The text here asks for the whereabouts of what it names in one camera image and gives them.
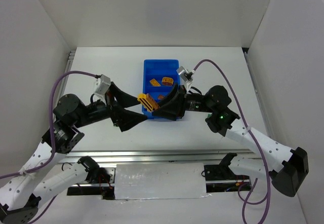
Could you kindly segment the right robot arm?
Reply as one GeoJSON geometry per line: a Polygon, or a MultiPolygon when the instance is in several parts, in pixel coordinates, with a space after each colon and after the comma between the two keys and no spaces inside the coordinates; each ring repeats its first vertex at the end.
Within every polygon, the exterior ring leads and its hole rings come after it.
{"type": "Polygon", "coordinates": [[[241,116],[229,109],[231,102],[223,86],[213,86],[205,95],[201,95],[189,94],[184,86],[175,85],[152,114],[175,121],[182,118],[186,111],[210,113],[205,122],[213,133],[240,143],[265,159],[265,162],[257,164],[237,154],[227,154],[222,164],[230,172],[269,179],[283,195],[295,196],[309,172],[307,152],[301,147],[293,149],[280,144],[249,126],[241,116]]]}

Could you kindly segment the yellow black striped lego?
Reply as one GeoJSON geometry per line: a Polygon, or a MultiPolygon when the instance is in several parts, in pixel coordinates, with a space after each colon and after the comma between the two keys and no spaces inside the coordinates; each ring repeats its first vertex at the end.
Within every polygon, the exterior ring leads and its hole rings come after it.
{"type": "Polygon", "coordinates": [[[144,106],[144,108],[149,111],[152,112],[152,108],[150,107],[150,105],[148,104],[148,102],[146,101],[146,94],[139,94],[137,100],[144,106]]]}

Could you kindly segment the yellow round flower lego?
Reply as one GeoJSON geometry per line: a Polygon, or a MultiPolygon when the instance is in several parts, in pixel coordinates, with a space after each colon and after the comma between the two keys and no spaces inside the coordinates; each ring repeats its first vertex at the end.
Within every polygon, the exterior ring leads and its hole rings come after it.
{"type": "Polygon", "coordinates": [[[174,84],[174,79],[171,77],[163,77],[161,84],[164,86],[173,86],[174,84]]]}

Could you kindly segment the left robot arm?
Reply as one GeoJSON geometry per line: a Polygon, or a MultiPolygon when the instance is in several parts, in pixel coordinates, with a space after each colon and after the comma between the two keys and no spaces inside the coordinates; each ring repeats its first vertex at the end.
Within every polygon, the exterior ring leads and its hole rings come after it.
{"type": "Polygon", "coordinates": [[[74,94],[62,96],[53,112],[53,129],[48,130],[29,160],[1,187],[1,223],[30,223],[38,209],[73,184],[110,183],[110,174],[90,156],[83,156],[50,179],[45,176],[81,141],[80,127],[105,119],[124,132],[147,120],[144,114],[129,111],[139,105],[136,97],[121,91],[113,82],[97,79],[89,105],[74,94]]]}

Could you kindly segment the orange lego brick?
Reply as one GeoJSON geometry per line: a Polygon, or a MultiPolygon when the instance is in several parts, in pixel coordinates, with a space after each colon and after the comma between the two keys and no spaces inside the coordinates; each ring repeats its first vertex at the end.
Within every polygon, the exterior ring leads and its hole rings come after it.
{"type": "Polygon", "coordinates": [[[156,79],[151,79],[149,82],[154,87],[159,87],[160,86],[160,83],[156,79]]]}

